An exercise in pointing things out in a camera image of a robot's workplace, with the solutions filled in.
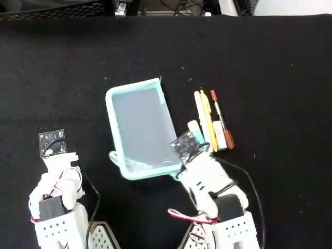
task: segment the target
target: white wall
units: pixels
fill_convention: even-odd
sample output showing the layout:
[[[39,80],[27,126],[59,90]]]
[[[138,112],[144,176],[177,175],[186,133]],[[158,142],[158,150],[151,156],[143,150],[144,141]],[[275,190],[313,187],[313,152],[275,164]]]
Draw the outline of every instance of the white wall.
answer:
[[[332,13],[332,0],[259,0],[255,16],[302,16]]]

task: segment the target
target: yellow pen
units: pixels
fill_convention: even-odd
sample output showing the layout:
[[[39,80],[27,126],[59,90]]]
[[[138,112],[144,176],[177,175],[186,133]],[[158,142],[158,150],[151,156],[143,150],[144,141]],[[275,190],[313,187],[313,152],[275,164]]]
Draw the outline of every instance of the yellow pen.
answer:
[[[203,90],[201,90],[201,101],[202,101],[202,105],[203,105],[203,109],[204,109],[204,113],[205,113],[207,128],[209,129],[209,134],[210,134],[211,143],[212,143],[211,146],[212,146],[213,150],[215,152],[217,152],[218,143],[217,143],[216,135],[214,133],[213,124],[212,124],[212,120],[211,120],[211,115],[210,115],[211,108],[210,108],[209,100]]]

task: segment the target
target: marker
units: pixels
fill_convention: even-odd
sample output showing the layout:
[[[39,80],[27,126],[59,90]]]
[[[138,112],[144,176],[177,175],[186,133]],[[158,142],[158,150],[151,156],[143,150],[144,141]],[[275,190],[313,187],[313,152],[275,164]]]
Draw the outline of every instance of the marker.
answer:
[[[204,137],[202,135],[201,129],[199,129],[198,123],[196,120],[192,120],[188,123],[189,131],[193,133],[196,137],[197,141],[202,144],[205,142]]]
[[[203,90],[201,90],[201,100],[202,100],[202,105],[203,105],[205,119],[206,119],[206,126],[209,130],[209,134],[210,134],[210,138],[211,138],[211,146],[210,147],[212,147],[213,150],[215,152],[217,152],[218,151],[218,143],[217,143],[217,140],[216,140],[216,135],[214,133],[213,124],[212,124],[212,120],[211,120],[211,115],[210,115],[211,108],[210,108],[209,100],[208,100],[208,98],[205,95]]]
[[[198,91],[194,92],[193,95],[195,97],[198,117],[199,117],[199,120],[200,120],[200,123],[201,123],[204,139],[205,139],[206,142],[211,144],[211,138],[210,138],[208,126],[206,124],[206,119],[205,119],[204,109],[203,109],[203,105],[202,105],[202,101],[201,101],[201,96],[200,96]],[[213,152],[212,146],[210,146],[209,152]]]
[[[223,131],[224,131],[224,136],[225,136],[227,148],[228,149],[234,149],[235,145],[234,145],[232,134],[226,128],[225,121],[224,121],[223,116],[222,116],[222,112],[221,112],[219,104],[217,102],[217,95],[214,92],[214,90],[211,90],[211,96],[212,96],[212,100],[214,102],[214,106],[216,107],[216,111],[217,111],[217,114],[219,116],[220,122],[222,123],[222,126],[223,126]]]
[[[214,132],[216,133],[218,150],[227,149],[222,123],[219,120],[213,121],[213,128]]]

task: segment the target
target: plastic container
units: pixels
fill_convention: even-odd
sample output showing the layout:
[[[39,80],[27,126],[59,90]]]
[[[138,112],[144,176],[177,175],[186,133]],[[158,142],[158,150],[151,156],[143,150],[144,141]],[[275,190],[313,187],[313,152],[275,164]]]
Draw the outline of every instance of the plastic container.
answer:
[[[109,89],[106,106],[116,150],[109,157],[123,177],[178,174],[181,163],[170,147],[176,134],[159,78]]]

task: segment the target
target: black fabric surface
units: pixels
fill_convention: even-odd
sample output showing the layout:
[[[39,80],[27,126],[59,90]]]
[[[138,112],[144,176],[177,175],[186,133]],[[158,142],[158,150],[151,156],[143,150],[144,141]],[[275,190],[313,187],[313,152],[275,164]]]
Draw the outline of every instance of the black fabric surface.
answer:
[[[97,220],[121,247],[176,248],[193,215],[169,176],[131,182],[108,158],[105,93],[162,76],[178,135],[197,119],[193,92],[215,89],[262,199],[267,248],[328,248],[331,221],[332,17],[95,18],[0,23],[2,248],[37,248],[27,201],[46,171],[40,132],[65,129],[101,192]],[[250,200],[246,178],[228,167]],[[95,197],[89,195],[87,209]]]

